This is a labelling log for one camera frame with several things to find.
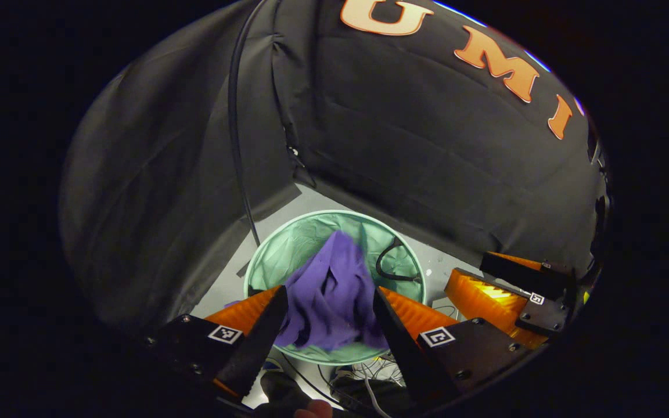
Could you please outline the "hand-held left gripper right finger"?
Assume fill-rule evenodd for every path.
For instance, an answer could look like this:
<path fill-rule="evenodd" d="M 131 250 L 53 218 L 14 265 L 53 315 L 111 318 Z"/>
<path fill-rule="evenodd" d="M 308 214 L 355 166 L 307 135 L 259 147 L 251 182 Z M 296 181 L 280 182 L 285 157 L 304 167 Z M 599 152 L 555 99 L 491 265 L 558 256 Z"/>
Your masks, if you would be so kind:
<path fill-rule="evenodd" d="M 421 407 L 470 396 L 531 354 L 483 318 L 457 321 L 385 287 L 375 290 L 373 311 Z"/>

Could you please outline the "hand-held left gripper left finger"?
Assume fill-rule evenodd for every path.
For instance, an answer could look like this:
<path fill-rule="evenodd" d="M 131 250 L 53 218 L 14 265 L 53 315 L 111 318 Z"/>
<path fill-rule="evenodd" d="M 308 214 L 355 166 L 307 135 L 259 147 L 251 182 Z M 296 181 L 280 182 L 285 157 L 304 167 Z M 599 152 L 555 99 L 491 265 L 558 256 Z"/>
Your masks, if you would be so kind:
<path fill-rule="evenodd" d="M 143 339 L 145 357 L 193 391 L 240 407 L 289 311 L 286 286 L 206 318 L 185 314 Z"/>

